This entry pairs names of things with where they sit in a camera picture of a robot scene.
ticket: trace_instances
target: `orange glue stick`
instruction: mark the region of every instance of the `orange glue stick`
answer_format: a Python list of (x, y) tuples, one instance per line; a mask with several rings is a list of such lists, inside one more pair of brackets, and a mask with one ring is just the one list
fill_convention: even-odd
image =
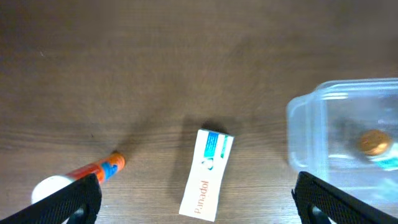
[(65, 175), (54, 175), (44, 179), (36, 185), (32, 192), (32, 204), (42, 200), (56, 191), (66, 187), (72, 182), (85, 177), (88, 174), (95, 174), (98, 182), (102, 184), (110, 177), (124, 168), (126, 160), (119, 152), (113, 152), (110, 156), (97, 162), (85, 165), (79, 169), (73, 170)]

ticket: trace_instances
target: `food storage container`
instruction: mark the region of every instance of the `food storage container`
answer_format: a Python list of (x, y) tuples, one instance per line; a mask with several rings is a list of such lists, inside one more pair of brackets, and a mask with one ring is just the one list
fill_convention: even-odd
[(398, 141), (398, 78), (319, 85), (287, 106), (289, 163), (371, 205), (398, 202), (398, 170), (384, 170), (358, 149), (376, 129)]

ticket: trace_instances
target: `white box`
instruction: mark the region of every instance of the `white box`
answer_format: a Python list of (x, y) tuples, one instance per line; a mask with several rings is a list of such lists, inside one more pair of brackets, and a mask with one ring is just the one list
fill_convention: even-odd
[(221, 181), (234, 137), (200, 129), (191, 172), (181, 202), (181, 215), (213, 222), (216, 218)]

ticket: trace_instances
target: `wooden table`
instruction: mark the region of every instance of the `wooden table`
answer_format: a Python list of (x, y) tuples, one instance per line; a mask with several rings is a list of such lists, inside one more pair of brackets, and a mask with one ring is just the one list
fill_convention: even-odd
[(42, 179), (118, 149), (97, 223), (178, 214), (197, 130), (236, 136), (217, 222), (299, 223), (286, 104), (328, 80), (397, 73), (397, 3), (0, 3), (0, 218)]

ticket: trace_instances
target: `white cap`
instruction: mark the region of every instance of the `white cap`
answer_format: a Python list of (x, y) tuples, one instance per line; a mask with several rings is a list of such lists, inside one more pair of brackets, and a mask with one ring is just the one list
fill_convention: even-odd
[(32, 204), (46, 198), (62, 188), (71, 184), (74, 180), (62, 175), (55, 175), (44, 179), (36, 185), (32, 192)]

